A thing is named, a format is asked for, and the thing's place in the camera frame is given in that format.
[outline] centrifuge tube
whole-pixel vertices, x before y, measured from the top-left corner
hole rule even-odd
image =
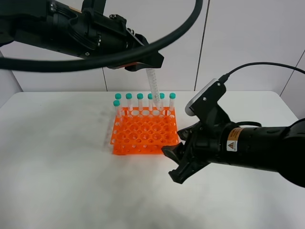
[[[160,109],[160,96],[157,86],[157,78],[153,68],[146,68],[148,83],[152,92],[152,99],[157,109]]]
[[[132,94],[131,93],[127,93],[126,94],[126,99],[127,99],[127,106],[128,106],[128,110],[132,111]]]
[[[148,94],[148,110],[153,110],[153,96],[151,93]]]
[[[170,93],[170,111],[173,111],[173,109],[174,109],[175,98],[176,98],[176,94],[175,93]]]
[[[122,110],[122,102],[121,102],[122,95],[120,93],[115,94],[115,99],[119,100],[119,102],[120,102],[120,109]]]
[[[142,111],[143,110],[143,94],[142,93],[138,93],[137,94],[137,98],[138,98],[139,111]]]
[[[164,93],[160,93],[160,111],[163,111],[164,109],[164,98],[165,98]]]
[[[114,100],[113,105],[114,105],[114,108],[115,108],[116,116],[118,118],[122,118],[121,109],[120,109],[120,101],[119,100]]]

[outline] black cable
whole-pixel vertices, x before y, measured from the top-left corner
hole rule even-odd
[[[274,62],[253,62],[253,63],[246,63],[246,64],[243,64],[237,68],[234,68],[232,71],[230,71],[229,73],[227,74],[224,74],[222,77],[219,78],[219,81],[221,81],[222,83],[225,83],[228,78],[230,77],[230,75],[236,71],[238,71],[239,69],[242,69],[244,67],[247,67],[247,66],[252,66],[252,65],[274,65],[274,66],[280,66],[280,67],[284,67],[284,68],[290,68],[290,69],[293,69],[295,71],[298,71],[300,73],[303,73],[305,74],[305,71],[302,70],[302,69],[299,69],[299,68],[296,68],[294,66],[290,66],[290,65],[286,65],[286,64],[282,64],[282,63],[274,63]]]
[[[154,43],[133,50],[105,55],[101,58],[76,61],[34,61],[11,58],[0,58],[0,69],[26,72],[58,73],[83,71],[102,68],[110,65],[124,65],[135,62],[141,57],[165,48],[182,37],[197,20],[203,5],[203,0],[196,0],[190,17],[176,30]]]

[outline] test tube rack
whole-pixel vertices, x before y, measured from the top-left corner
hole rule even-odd
[[[115,118],[111,144],[115,155],[162,154],[163,146],[178,144],[175,110],[164,107],[158,111],[156,107],[149,111],[143,107],[139,111],[134,107],[130,112],[123,107],[122,118]]]

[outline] white tabletop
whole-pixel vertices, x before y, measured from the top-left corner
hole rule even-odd
[[[1,229],[305,228],[305,189],[278,173],[211,164],[179,185],[162,155],[112,155],[114,94],[18,93],[0,109]],[[184,128],[195,92],[176,94]],[[273,92],[227,92],[220,106],[233,121],[297,120]]]

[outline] test tube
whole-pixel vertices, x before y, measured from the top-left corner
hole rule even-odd
[[[170,111],[173,111],[173,109],[174,109],[175,98],[176,98],[176,94],[175,93],[170,93]]]
[[[122,110],[122,102],[121,102],[122,95],[120,93],[115,94],[115,99],[119,100],[119,102],[120,102],[120,110]]]
[[[126,94],[126,99],[127,99],[127,106],[128,106],[128,110],[132,111],[132,94],[131,93],[127,93]]]
[[[153,96],[151,93],[148,94],[148,110],[153,110]]]
[[[119,100],[114,100],[113,102],[114,108],[115,108],[115,113],[118,118],[122,118],[121,110],[120,110],[120,101]]]
[[[164,93],[160,93],[160,111],[164,110],[164,98],[165,98]]]
[[[138,93],[137,94],[137,98],[138,98],[139,111],[142,111],[143,110],[143,94],[142,93]]]

